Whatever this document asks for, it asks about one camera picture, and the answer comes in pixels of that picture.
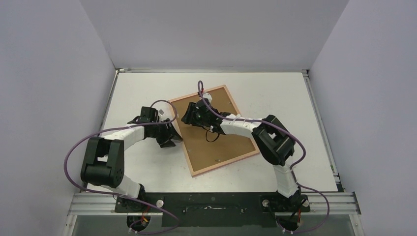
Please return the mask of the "brown backing board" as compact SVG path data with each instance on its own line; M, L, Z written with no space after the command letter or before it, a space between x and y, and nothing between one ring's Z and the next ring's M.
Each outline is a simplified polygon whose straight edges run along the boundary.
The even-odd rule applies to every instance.
M196 93L170 100L178 112L174 126L183 138L182 147L192 177L260 153L255 142L250 138L220 135L215 140L216 133L181 122L180 119L185 115L188 104L198 100Z

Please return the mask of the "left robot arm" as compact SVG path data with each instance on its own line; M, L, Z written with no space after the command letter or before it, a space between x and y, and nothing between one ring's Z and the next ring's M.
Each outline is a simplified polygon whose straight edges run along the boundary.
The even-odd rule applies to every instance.
M161 119L155 108L143 106L141 113L129 121L125 129L88 139L81 180L128 196L123 203L133 211L142 211L147 205L146 191L142 184L125 174L124 152L147 138L155 139L161 148L174 147L176 141L183 140L170 119Z

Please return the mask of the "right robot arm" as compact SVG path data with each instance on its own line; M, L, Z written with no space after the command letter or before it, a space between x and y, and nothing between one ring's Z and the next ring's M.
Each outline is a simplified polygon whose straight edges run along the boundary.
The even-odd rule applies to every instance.
M306 195L302 194L297 184L289 157L295 152L296 142L273 115L264 119L243 118L213 108L207 99L191 102L181 118L185 124L207 128L218 135L238 135L252 138L262 157L274 168L277 181L277 207L282 211L309 211L310 205Z

